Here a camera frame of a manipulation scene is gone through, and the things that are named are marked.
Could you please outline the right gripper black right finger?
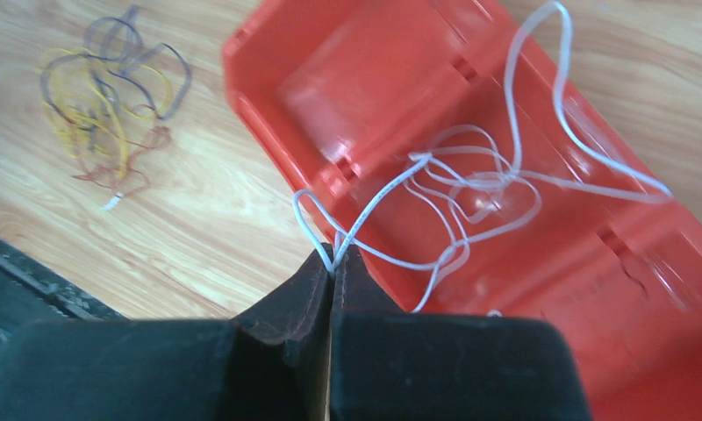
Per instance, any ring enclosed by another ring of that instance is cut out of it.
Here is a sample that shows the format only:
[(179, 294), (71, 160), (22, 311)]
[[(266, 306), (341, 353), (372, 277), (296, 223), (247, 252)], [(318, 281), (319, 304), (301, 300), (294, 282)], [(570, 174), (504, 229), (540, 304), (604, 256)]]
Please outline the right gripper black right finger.
[(587, 420), (574, 358), (530, 318), (402, 311), (352, 246), (331, 312), (333, 420)]

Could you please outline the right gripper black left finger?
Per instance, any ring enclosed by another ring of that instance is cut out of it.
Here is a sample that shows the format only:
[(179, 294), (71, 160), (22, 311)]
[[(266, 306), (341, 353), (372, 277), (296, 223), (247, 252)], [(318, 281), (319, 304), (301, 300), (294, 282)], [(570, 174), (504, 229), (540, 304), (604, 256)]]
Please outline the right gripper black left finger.
[(0, 420), (309, 420), (332, 291), (311, 253), (232, 319), (28, 325), (0, 348)]

